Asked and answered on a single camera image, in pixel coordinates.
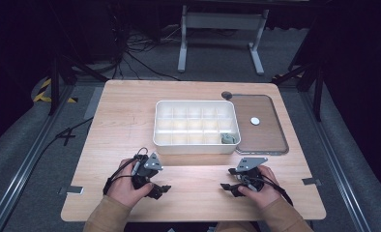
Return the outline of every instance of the person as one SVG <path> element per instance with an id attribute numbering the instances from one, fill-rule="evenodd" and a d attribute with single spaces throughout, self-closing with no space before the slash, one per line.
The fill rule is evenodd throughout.
<path id="1" fill-rule="evenodd" d="M 126 166 L 120 175 L 131 175 L 134 162 Z M 267 176 L 278 185 L 273 171 L 265 166 L 258 166 L 262 175 Z M 107 195 L 89 216 L 84 231 L 124 231 L 128 216 L 136 203 L 153 188 L 148 183 L 142 188 L 134 189 L 131 178 L 119 178 L 109 188 Z M 302 216 L 288 204 L 273 187 L 264 185 L 261 191 L 252 191 L 246 187 L 238 187 L 238 191 L 251 199 L 260 215 L 272 231 L 312 231 Z M 256 231 L 248 221 L 220 221 L 216 232 L 252 232 Z"/>

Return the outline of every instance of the metal rail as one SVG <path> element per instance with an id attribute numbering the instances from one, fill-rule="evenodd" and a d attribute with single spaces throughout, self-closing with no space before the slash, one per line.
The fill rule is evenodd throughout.
<path id="1" fill-rule="evenodd" d="M 9 220 L 15 206 L 27 185 L 28 180 L 31 177 L 34 167 L 37 165 L 40 159 L 41 150 L 45 143 L 46 137 L 58 118 L 61 109 L 64 107 L 68 98 L 73 92 L 73 86 L 64 86 L 63 93 L 60 98 L 60 104 L 55 112 L 48 116 L 40 130 L 36 140 L 30 148 L 27 156 L 19 167 L 18 171 L 14 175 L 9 187 L 6 190 L 3 198 L 0 201 L 0 231 L 3 231 L 7 221 Z"/>
<path id="2" fill-rule="evenodd" d="M 312 102 L 308 92 L 300 92 L 302 101 L 305 104 L 306 111 L 311 118 L 311 122 L 314 125 L 320 140 L 323 144 L 323 147 L 326 151 L 327 163 L 333 173 L 333 176 L 338 185 L 338 189 L 341 193 L 341 196 L 346 204 L 347 210 L 350 213 L 350 217 L 353 219 L 354 225 L 356 226 L 357 231 L 371 231 L 366 221 L 366 217 L 363 214 L 362 209 L 360 208 L 359 202 L 357 201 L 356 195 L 347 180 L 347 177 L 341 168 L 341 165 L 337 159 L 336 152 L 333 149 L 332 144 L 329 141 L 329 138 L 323 128 L 322 123 L 317 122 L 312 111 Z"/>

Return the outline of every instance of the hand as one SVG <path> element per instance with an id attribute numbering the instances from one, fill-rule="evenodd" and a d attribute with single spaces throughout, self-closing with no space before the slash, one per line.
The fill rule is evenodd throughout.
<path id="1" fill-rule="evenodd" d="M 119 166 L 122 166 L 127 161 L 128 159 L 122 160 Z M 115 178 L 118 178 L 119 176 L 131 176 L 134 165 L 135 161 L 128 164 Z M 119 178 L 109 188 L 107 195 L 123 205 L 133 208 L 133 206 L 135 206 L 142 197 L 146 196 L 154 186 L 152 183 L 149 183 L 140 189 L 135 189 L 131 179 L 131 177 Z"/>
<path id="2" fill-rule="evenodd" d="M 273 174 L 273 171 L 272 169 L 270 169 L 270 167 L 264 165 L 260 165 L 257 167 L 259 168 L 259 171 L 262 175 L 268 177 L 278 185 L 278 181 L 276 180 L 275 174 Z M 277 190 L 275 190 L 273 187 L 267 184 L 264 184 L 263 189 L 261 191 L 253 191 L 243 186 L 239 186 L 238 191 L 246 197 L 253 200 L 254 203 L 256 203 L 256 206 L 257 208 L 259 208 L 259 210 L 264 209 L 270 203 L 274 202 L 275 200 L 281 197 L 281 194 Z"/>

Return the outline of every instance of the white plastic bin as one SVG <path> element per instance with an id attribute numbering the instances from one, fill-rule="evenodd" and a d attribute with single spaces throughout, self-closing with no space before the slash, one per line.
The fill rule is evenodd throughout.
<path id="1" fill-rule="evenodd" d="M 224 136 L 230 136 L 231 142 Z M 154 143 L 159 154 L 231 154 L 240 141 L 230 101 L 159 101 L 156 105 Z"/>

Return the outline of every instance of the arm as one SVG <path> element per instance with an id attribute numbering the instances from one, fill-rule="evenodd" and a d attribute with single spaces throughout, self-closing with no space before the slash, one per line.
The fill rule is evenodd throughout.
<path id="1" fill-rule="evenodd" d="M 278 185 L 275 174 L 269 167 L 260 165 L 258 168 L 262 175 Z M 238 187 L 238 191 L 254 201 L 272 231 L 312 231 L 302 216 L 273 187 L 264 185 L 258 192 L 246 187 Z"/>
<path id="2" fill-rule="evenodd" d="M 120 175 L 131 176 L 133 165 L 134 163 L 128 164 Z M 131 178 L 119 178 L 89 216 L 84 231 L 123 231 L 131 209 L 152 190 L 152 187 L 152 183 L 149 183 L 140 189 L 134 189 Z"/>

